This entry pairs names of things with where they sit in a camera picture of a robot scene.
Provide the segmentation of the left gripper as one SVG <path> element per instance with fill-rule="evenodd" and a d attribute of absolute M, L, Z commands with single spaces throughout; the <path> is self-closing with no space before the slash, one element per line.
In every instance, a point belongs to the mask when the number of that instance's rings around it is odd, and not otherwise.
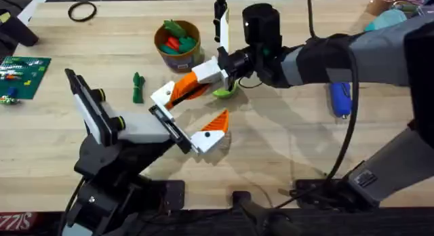
<path fill-rule="evenodd" d="M 155 104 L 165 106 L 172 99 L 175 83 L 170 81 L 151 94 Z M 229 111 L 224 109 L 211 122 L 191 136 L 189 142 L 179 128 L 163 116 L 158 106 L 147 114 L 112 112 L 104 106 L 100 113 L 82 102 L 78 109 L 87 136 L 79 148 L 79 159 L 74 170 L 89 180 L 123 182 L 139 175 L 142 170 L 177 145 L 183 153 L 212 150 L 226 135 Z"/>

